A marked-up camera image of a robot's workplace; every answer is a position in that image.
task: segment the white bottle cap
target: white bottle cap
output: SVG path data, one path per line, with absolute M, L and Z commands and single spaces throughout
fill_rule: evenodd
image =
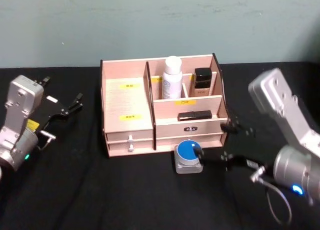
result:
M 165 72 L 169 75 L 177 75 L 181 71 L 182 60 L 177 56 L 169 56 L 165 60 Z

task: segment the blue light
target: blue light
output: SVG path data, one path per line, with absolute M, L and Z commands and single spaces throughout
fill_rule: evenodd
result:
M 293 186 L 292 186 L 292 190 L 293 190 L 294 192 L 298 193 L 299 195 L 303 195 L 303 194 L 304 194 L 302 188 L 299 187 L 298 185 L 293 185 Z

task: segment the cosmetic bottle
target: cosmetic bottle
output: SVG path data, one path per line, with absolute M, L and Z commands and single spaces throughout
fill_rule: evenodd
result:
M 192 96 L 208 96 L 210 93 L 211 80 L 211 68 L 196 68 L 194 70 Z
M 165 60 L 165 70 L 162 76 L 162 98 L 181 98 L 182 93 L 182 61 L 177 56 L 169 56 Z

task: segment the drawer handle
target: drawer handle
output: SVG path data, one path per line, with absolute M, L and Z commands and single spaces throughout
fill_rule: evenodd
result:
M 133 152 L 134 151 L 134 145 L 133 144 L 130 144 L 128 151 L 129 152 Z
M 129 135 L 128 143 L 130 144 L 134 143 L 134 139 L 132 138 L 132 135 Z

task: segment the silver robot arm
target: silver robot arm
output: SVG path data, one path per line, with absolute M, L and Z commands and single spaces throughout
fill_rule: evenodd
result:
M 40 105 L 43 94 L 44 88 L 25 76 L 11 81 L 5 103 L 6 117 L 0 131 L 0 165 L 16 171 L 37 145 L 38 137 L 27 128 L 27 121 Z
M 274 179 L 307 196 L 310 204 L 320 200 L 320 135 L 308 125 L 280 69 L 262 73 L 248 90 L 259 111 L 276 121 L 288 142 L 275 159 Z

